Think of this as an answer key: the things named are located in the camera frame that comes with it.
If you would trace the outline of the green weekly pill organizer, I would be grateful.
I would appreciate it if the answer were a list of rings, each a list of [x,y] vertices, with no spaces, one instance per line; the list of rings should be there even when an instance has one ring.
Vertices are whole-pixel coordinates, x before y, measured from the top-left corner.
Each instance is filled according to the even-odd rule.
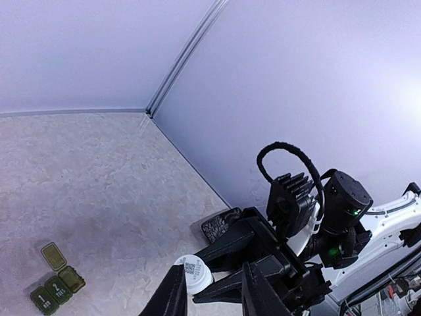
[[[75,268],[68,265],[56,243],[44,246],[41,254],[54,274],[42,286],[31,291],[30,299],[43,315],[52,315],[78,293],[86,282]]]

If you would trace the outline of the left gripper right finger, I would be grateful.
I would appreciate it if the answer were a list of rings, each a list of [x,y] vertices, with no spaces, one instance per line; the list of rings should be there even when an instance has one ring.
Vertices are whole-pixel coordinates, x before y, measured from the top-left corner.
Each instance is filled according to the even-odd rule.
[[[245,316],[292,315],[263,273],[248,263],[243,264],[241,303]]]

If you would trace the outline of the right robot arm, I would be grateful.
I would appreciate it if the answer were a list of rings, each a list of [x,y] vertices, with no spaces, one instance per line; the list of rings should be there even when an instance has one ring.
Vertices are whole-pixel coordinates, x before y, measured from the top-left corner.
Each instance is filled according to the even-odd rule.
[[[322,194],[304,174],[271,182],[266,213],[233,208],[205,221],[210,244],[198,256],[225,277],[195,294],[195,303],[244,303],[243,277],[260,273],[267,294],[290,315],[324,301],[334,288],[399,248],[420,241],[420,188],[411,183],[397,200],[374,207],[362,184],[329,170]]]

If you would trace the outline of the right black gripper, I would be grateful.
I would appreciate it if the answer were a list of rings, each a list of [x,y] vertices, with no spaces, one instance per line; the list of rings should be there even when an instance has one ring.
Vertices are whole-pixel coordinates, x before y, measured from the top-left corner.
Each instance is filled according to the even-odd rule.
[[[196,253],[212,273],[233,273],[193,296],[194,303],[241,303],[244,263],[258,268],[288,309],[308,309],[325,300],[331,283],[321,265],[306,267],[254,207],[213,244]]]

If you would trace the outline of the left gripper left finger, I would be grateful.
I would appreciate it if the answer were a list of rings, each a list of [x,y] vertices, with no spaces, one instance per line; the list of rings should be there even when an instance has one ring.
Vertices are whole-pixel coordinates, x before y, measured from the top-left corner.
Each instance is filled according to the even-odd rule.
[[[184,265],[173,265],[139,316],[186,316]]]

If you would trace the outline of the white pill bottle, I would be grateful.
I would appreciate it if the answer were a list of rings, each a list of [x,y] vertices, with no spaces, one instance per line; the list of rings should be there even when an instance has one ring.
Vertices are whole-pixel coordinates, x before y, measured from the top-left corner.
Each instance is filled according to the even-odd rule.
[[[184,266],[187,294],[190,296],[202,292],[214,282],[211,270],[205,262],[196,255],[183,255],[177,258],[174,265]]]

